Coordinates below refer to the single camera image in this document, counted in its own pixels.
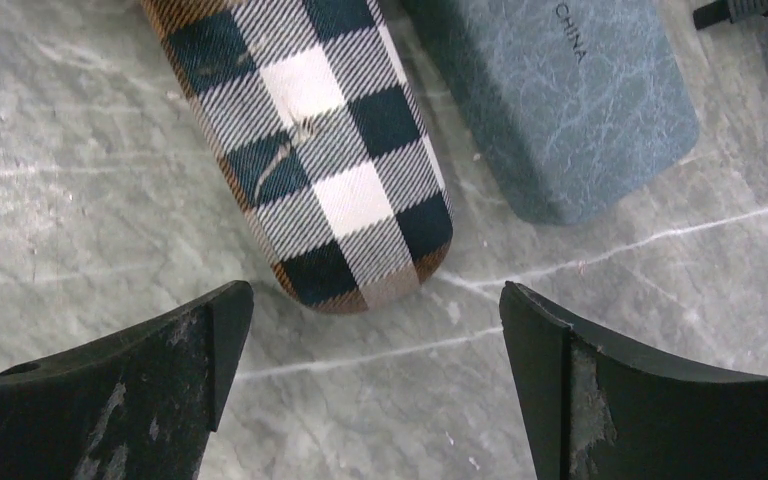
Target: black object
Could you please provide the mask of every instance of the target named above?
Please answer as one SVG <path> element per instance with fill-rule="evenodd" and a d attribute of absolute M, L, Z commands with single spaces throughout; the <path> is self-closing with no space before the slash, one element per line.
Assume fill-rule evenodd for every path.
<path fill-rule="evenodd" d="M 768 479 L 768 377 L 648 347 L 510 282 L 500 313 L 539 480 Z"/>
<path fill-rule="evenodd" d="M 768 0 L 716 0 L 693 11 L 696 30 L 726 20 L 737 23 L 754 16 L 768 17 Z"/>
<path fill-rule="evenodd" d="M 252 308 L 249 284 L 232 282 L 0 373 L 0 480 L 197 478 Z"/>

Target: gray marble surface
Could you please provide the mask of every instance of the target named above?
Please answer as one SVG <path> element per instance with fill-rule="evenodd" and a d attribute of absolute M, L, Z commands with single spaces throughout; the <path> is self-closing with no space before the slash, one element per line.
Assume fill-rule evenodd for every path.
<path fill-rule="evenodd" d="M 657 1 L 697 147 L 575 227 L 512 215 L 391 12 L 455 241 L 421 292 L 327 317 L 280 293 L 133 0 L 0 0 L 0 370 L 250 280 L 255 322 L 201 478 L 257 480 L 533 478 L 497 312 L 508 279 L 768 374 L 768 22 L 697 34 L 701 3 Z"/>

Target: scratch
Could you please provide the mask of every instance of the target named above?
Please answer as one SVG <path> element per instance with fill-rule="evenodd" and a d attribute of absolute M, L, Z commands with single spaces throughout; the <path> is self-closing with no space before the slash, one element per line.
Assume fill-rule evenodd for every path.
<path fill-rule="evenodd" d="M 31 283 L 37 283 L 37 249 L 34 248 L 31 250 L 31 257 L 34 263 L 34 271 L 31 275 Z"/>
<path fill-rule="evenodd" d="M 663 288 L 661 288 L 660 285 L 658 285 L 657 283 L 653 282 L 652 280 L 649 280 L 649 278 L 647 276 L 643 275 L 642 273 L 638 272 L 637 270 L 632 270 L 630 268 L 626 268 L 626 270 L 628 270 L 629 273 L 631 273 L 631 275 L 634 278 L 636 278 L 637 280 L 639 280 L 641 283 L 651 287 L 656 292 L 658 292 L 661 295 L 663 295 L 663 296 L 667 297 L 668 299 L 670 299 L 673 303 L 676 303 L 677 305 L 679 305 L 680 307 L 682 307 L 684 309 L 687 309 L 687 310 L 690 309 L 690 307 L 688 307 L 687 305 L 685 305 L 681 301 L 679 301 L 678 297 L 675 294 L 672 294 L 672 293 L 664 290 Z"/>
<path fill-rule="evenodd" d="M 104 433 L 107 431 L 107 424 L 110 422 L 110 415 L 113 414 L 113 410 L 115 410 L 116 407 L 121 407 L 125 404 L 125 392 L 127 392 L 127 389 L 123 383 L 117 383 L 113 388 L 113 393 L 111 393 L 110 397 L 107 399 L 107 405 L 105 405 L 104 410 L 101 412 L 101 416 L 98 418 L 98 423 L 96 423 L 95 428 L 90 434 L 90 446 L 87 449 L 88 453 L 95 450 L 95 447 L 97 447 L 101 442 L 101 439 L 104 438 Z"/>
<path fill-rule="evenodd" d="M 240 54 L 237 57 L 237 59 L 234 60 L 234 66 L 240 66 L 240 65 L 246 63 L 246 60 L 250 59 L 251 55 L 252 55 L 251 52 L 244 52 L 244 53 Z M 210 76 L 210 75 L 213 75 L 213 74 L 219 72 L 220 70 L 222 70 L 225 67 L 226 67 L 226 65 L 222 65 L 222 64 L 219 64 L 219 63 L 210 64 L 210 65 L 203 65 L 203 66 L 199 67 L 196 70 L 196 74 L 197 75 L 201 75 L 203 77 L 206 77 L 206 76 Z"/>
<path fill-rule="evenodd" d="M 307 118 L 304 120 L 297 120 L 292 113 L 290 115 L 293 119 L 294 126 L 290 141 L 278 147 L 275 156 L 272 157 L 272 160 L 269 161 L 269 164 L 266 165 L 266 168 L 263 169 L 263 172 L 261 172 L 260 176 L 257 178 L 257 184 L 255 184 L 254 187 L 255 200 L 260 198 L 260 190 L 263 187 L 263 184 L 266 183 L 266 180 L 268 180 L 275 172 L 275 169 L 281 165 L 281 162 L 290 158 L 293 149 L 304 145 L 318 133 L 316 126 L 313 123 L 313 119 Z"/>

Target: black plastic piece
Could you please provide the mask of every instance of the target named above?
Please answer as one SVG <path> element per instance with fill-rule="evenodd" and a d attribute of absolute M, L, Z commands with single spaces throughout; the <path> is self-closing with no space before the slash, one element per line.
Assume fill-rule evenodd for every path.
<path fill-rule="evenodd" d="M 715 0 L 693 11 L 696 30 L 726 20 L 737 23 L 753 16 L 768 17 L 768 0 Z"/>
<path fill-rule="evenodd" d="M 514 283 L 500 313 L 539 480 L 768 479 L 768 377 L 651 348 Z"/>
<path fill-rule="evenodd" d="M 0 373 L 0 480 L 197 478 L 252 308 L 232 282 Z"/>

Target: white square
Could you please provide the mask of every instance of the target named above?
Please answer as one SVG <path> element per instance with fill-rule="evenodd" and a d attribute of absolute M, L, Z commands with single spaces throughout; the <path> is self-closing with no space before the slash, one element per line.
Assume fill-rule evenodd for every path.
<path fill-rule="evenodd" d="M 260 75 L 287 128 L 346 103 L 319 45 L 261 69 Z"/>
<path fill-rule="evenodd" d="M 386 25 L 381 25 L 378 27 L 378 34 L 381 35 L 381 40 L 384 42 L 384 49 L 387 50 L 387 56 L 390 57 L 390 63 L 396 71 L 396 78 L 399 79 L 399 83 L 402 85 L 408 83 L 405 67 L 402 65 L 402 60 L 399 58 L 399 52 L 396 50 L 396 44 L 393 43 L 393 37 L 390 36 L 390 30 L 387 29 Z"/>
<path fill-rule="evenodd" d="M 431 168 L 434 170 L 434 178 L 437 180 L 437 186 L 440 190 L 446 189 L 446 182 L 443 180 L 443 172 L 440 170 L 440 164 L 437 162 L 437 154 L 434 153 L 434 145 L 428 135 L 422 136 L 422 146 L 425 147 L 425 153 L 428 155 L 428 161 L 431 162 Z"/>
<path fill-rule="evenodd" d="M 395 215 L 372 162 L 326 178 L 313 191 L 337 238 Z"/>

